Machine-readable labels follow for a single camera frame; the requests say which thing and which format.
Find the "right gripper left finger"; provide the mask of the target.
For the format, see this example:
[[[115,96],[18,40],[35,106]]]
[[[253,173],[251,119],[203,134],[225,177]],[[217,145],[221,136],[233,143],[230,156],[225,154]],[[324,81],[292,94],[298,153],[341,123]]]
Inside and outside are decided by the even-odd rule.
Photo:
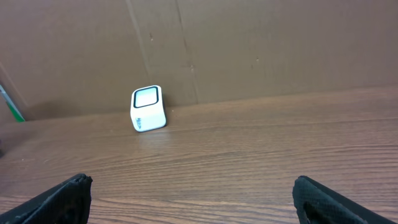
[[[1,215],[4,224],[86,224],[93,179],[77,174]]]

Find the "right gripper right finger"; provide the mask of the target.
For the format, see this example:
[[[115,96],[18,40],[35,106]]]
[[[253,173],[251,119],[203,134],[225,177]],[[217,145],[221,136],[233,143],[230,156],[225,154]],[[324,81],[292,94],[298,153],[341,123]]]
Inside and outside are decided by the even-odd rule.
[[[292,196],[300,224],[395,224],[304,175]]]

